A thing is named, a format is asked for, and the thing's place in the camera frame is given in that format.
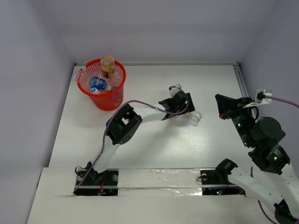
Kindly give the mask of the clear bottle with red cap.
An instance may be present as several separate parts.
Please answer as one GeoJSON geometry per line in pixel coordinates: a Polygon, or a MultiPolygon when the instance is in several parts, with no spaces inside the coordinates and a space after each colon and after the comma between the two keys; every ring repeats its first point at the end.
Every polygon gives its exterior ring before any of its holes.
{"type": "Polygon", "coordinates": [[[200,120],[203,117],[203,114],[199,111],[188,112],[183,115],[184,119],[187,121],[188,124],[192,126],[197,126],[200,120]]]}

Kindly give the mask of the clear ribbed plastic bottle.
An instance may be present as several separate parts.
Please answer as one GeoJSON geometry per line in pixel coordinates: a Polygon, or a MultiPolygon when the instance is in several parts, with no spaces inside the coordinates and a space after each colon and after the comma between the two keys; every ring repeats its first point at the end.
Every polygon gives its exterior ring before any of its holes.
{"type": "Polygon", "coordinates": [[[123,74],[121,72],[115,72],[111,74],[111,85],[119,86],[123,81],[123,74]]]}

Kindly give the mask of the small orange juice bottle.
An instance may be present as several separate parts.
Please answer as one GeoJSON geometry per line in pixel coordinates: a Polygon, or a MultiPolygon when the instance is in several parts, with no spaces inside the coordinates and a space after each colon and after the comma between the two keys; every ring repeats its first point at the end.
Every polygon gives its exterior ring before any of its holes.
{"type": "Polygon", "coordinates": [[[103,94],[107,94],[110,93],[110,91],[98,91],[97,94],[98,95],[103,95],[103,94]]]}

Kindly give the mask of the orange bottle with blue label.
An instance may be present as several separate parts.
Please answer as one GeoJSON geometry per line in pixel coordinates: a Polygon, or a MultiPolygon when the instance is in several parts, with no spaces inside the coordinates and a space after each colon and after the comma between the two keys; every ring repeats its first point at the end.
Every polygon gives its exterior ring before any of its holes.
{"type": "Polygon", "coordinates": [[[100,60],[105,78],[111,78],[114,69],[114,58],[110,55],[105,55],[100,60]]]}

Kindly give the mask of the clear bottle blue label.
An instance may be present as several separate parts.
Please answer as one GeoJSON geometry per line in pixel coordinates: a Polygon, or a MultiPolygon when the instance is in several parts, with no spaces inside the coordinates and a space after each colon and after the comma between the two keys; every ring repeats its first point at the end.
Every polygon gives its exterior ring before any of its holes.
{"type": "Polygon", "coordinates": [[[94,88],[91,88],[90,93],[97,95],[98,91],[110,91],[111,92],[111,91],[114,91],[115,89],[117,89],[117,87],[111,87],[110,89],[107,89],[107,90],[99,90],[99,89],[94,87],[94,88]]]}
{"type": "Polygon", "coordinates": [[[107,90],[112,87],[101,78],[99,71],[91,74],[84,70],[78,70],[73,74],[73,80],[86,92],[90,92],[94,87],[99,90],[107,90]]]}

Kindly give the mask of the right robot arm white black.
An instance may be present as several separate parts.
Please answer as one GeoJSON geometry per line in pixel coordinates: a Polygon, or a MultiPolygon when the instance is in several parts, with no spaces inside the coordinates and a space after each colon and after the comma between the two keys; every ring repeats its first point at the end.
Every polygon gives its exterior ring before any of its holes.
{"type": "Polygon", "coordinates": [[[261,100],[230,98],[216,94],[219,117],[232,120],[253,163],[273,182],[277,190],[263,186],[233,161],[224,159],[215,171],[221,183],[232,183],[264,204],[280,224],[299,222],[299,179],[291,159],[279,145],[285,137],[280,123],[272,117],[259,118],[261,100]]]}

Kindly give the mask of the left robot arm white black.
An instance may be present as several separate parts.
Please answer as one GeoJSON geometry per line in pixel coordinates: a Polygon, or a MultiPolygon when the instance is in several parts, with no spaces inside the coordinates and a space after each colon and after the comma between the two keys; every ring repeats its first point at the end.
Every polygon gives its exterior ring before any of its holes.
{"type": "Polygon", "coordinates": [[[163,121],[195,111],[190,93],[179,90],[171,98],[156,105],[130,100],[122,105],[109,119],[98,155],[88,162],[84,177],[92,184],[103,180],[103,173],[117,149],[132,139],[142,123],[163,121]]]}

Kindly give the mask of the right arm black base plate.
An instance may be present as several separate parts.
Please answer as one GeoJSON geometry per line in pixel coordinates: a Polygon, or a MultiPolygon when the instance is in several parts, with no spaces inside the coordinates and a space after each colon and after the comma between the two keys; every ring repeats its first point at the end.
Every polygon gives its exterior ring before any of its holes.
{"type": "Polygon", "coordinates": [[[245,190],[218,177],[215,169],[201,170],[197,182],[203,196],[245,195],[245,190]]]}

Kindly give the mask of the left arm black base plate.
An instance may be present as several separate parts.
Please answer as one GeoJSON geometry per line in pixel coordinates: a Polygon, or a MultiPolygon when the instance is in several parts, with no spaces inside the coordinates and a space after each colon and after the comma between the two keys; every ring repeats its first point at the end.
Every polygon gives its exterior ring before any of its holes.
{"type": "Polygon", "coordinates": [[[77,196],[118,196],[118,176],[119,170],[108,169],[101,174],[97,174],[93,180],[90,174],[83,183],[74,190],[77,196]]]}

